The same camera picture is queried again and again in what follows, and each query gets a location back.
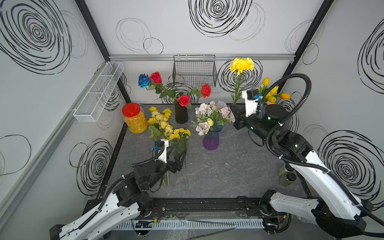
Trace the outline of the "yellow carnation stem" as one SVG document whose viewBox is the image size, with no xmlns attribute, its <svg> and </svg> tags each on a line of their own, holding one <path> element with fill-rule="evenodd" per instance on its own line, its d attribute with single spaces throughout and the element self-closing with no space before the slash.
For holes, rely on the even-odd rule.
<svg viewBox="0 0 384 240">
<path fill-rule="evenodd" d="M 180 145 L 180 135 L 172 133 L 170 135 L 170 141 L 172 142 L 173 146 L 179 146 Z"/>
<path fill-rule="evenodd" d="M 188 151 L 188 140 L 189 140 L 190 136 L 191 136 L 191 131 L 188 130 L 188 129 L 184 129 L 184 130 L 183 130 L 183 137 L 184 137 L 183 150 L 184 150 L 185 152 Z M 185 166 L 185 173 L 186 173 L 187 186 L 188 186 L 188 188 L 190 188 L 190 186 L 189 186 L 189 180 L 188 180 L 188 176 L 187 176 L 187 166 Z"/>
<path fill-rule="evenodd" d="M 231 93 L 231 97 L 233 100 L 233 104 L 236 104 L 237 101 L 242 96 L 242 85 L 248 80 L 248 78 L 244 77 L 245 73 L 244 71 L 253 71 L 255 68 L 255 63 L 250 58 L 236 58 L 233 60 L 230 71 L 234 74 L 233 76 L 234 80 L 234 93 Z"/>
<path fill-rule="evenodd" d="M 179 134 L 180 135 L 180 145 L 179 146 L 174 146 L 175 148 L 175 155 L 181 153 L 183 151 L 183 147 L 182 147 L 182 136 L 183 136 L 183 130 L 182 128 L 180 129 L 175 129 L 174 133 L 175 134 Z"/>
</svg>

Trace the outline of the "purple glass vase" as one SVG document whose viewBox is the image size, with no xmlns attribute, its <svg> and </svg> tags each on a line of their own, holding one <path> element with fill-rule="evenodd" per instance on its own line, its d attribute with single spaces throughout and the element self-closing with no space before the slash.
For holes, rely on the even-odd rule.
<svg viewBox="0 0 384 240">
<path fill-rule="evenodd" d="M 218 128 L 214 128 L 212 131 L 210 130 L 204 137 L 203 146 L 206 150 L 214 151 L 219 147 L 220 144 L 220 130 Z"/>
</svg>

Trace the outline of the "sunflower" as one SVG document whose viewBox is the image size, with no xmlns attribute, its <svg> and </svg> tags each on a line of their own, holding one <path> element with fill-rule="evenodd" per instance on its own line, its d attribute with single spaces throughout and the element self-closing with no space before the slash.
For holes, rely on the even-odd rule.
<svg viewBox="0 0 384 240">
<path fill-rule="evenodd" d="M 148 120 L 148 130 L 150 131 L 150 138 L 157 140 L 160 140 L 163 133 L 160 128 L 160 124 L 157 121 L 156 118 L 150 118 Z"/>
</svg>

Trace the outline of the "black vase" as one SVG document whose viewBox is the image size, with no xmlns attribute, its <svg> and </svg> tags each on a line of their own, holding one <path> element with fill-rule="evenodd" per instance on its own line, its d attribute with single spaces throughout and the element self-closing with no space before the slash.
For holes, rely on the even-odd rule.
<svg viewBox="0 0 384 240">
<path fill-rule="evenodd" d="M 188 109 L 179 103 L 175 104 L 175 119 L 178 124 L 185 124 L 189 120 Z"/>
</svg>

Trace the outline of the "yellow rose stem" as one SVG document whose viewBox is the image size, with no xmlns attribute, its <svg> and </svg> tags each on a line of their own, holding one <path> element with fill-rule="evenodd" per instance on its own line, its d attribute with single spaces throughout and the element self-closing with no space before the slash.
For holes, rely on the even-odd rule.
<svg viewBox="0 0 384 240">
<path fill-rule="evenodd" d="M 161 121 L 158 121 L 158 122 L 160 124 L 160 128 L 161 128 L 161 131 L 163 133 L 161 139 L 169 140 L 170 135 L 174 132 L 173 126 L 170 125 L 169 120 L 166 121 L 166 118 L 164 116 L 163 116 L 163 119 Z"/>
</svg>

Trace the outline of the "yellow poppy stem large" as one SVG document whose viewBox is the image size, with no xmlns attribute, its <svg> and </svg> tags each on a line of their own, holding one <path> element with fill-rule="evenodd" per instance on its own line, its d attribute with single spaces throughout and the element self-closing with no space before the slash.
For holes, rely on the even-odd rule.
<svg viewBox="0 0 384 240">
<path fill-rule="evenodd" d="M 162 113 L 163 113 L 163 116 L 166 118 L 166 121 L 168 121 L 172 115 L 172 111 L 169 108 L 163 110 Z"/>
</svg>

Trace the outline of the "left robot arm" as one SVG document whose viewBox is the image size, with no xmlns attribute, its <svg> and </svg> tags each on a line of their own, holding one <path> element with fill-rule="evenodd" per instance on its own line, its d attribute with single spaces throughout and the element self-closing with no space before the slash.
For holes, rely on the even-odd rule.
<svg viewBox="0 0 384 240">
<path fill-rule="evenodd" d="M 159 149 L 149 160 L 132 164 L 133 172 L 122 176 L 108 189 L 103 200 L 77 220 L 50 229 L 52 240 L 98 240 L 118 225 L 147 214 L 153 207 L 148 192 L 163 176 L 180 171 L 186 152 L 169 161 L 170 152 Z"/>
</svg>

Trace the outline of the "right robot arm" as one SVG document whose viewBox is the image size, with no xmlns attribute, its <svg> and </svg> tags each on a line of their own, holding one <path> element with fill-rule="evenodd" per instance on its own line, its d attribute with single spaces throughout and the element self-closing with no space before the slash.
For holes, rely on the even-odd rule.
<svg viewBox="0 0 384 240">
<path fill-rule="evenodd" d="M 265 107 L 259 116 L 260 106 L 230 105 L 237 129 L 248 128 L 264 141 L 269 152 L 283 160 L 315 189 L 319 198 L 304 199 L 283 195 L 268 190 L 260 199 L 261 213 L 272 215 L 278 212 L 305 218 L 338 238 L 368 236 L 383 238 L 382 233 L 367 232 L 364 217 L 380 225 L 383 220 L 376 217 L 368 201 L 354 196 L 319 158 L 309 142 L 300 134 L 289 131 L 286 123 L 301 108 L 298 103 L 291 111 L 280 105 Z"/>
</svg>

